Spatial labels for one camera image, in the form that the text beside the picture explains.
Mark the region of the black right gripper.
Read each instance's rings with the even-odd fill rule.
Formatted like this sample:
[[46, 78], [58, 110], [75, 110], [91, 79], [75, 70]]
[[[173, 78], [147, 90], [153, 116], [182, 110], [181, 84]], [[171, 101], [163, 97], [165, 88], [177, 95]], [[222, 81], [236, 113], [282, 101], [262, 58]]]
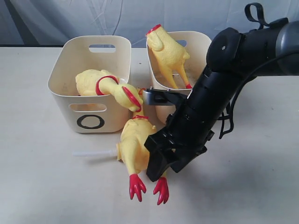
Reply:
[[165, 127], [149, 135], [144, 143], [149, 151], [148, 178], [155, 182], [168, 168], [178, 173], [205, 153], [205, 143], [214, 135], [213, 125], [213, 117], [192, 109], [169, 115]]

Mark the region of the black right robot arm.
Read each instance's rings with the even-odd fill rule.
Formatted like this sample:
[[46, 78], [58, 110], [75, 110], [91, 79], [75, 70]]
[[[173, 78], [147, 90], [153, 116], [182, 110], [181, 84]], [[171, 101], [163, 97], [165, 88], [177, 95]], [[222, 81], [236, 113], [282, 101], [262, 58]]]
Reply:
[[206, 152], [214, 135], [215, 122], [233, 121], [235, 102], [244, 85], [258, 76], [296, 76], [299, 73], [299, 23], [281, 18], [264, 19], [263, 6], [254, 2], [254, 18], [247, 4], [247, 19], [258, 29], [240, 33], [234, 28], [221, 31], [211, 42], [206, 66], [189, 95], [149, 88], [143, 92], [148, 105], [175, 105], [166, 125], [145, 141], [149, 151], [147, 176], [157, 181], [171, 168], [182, 170]]

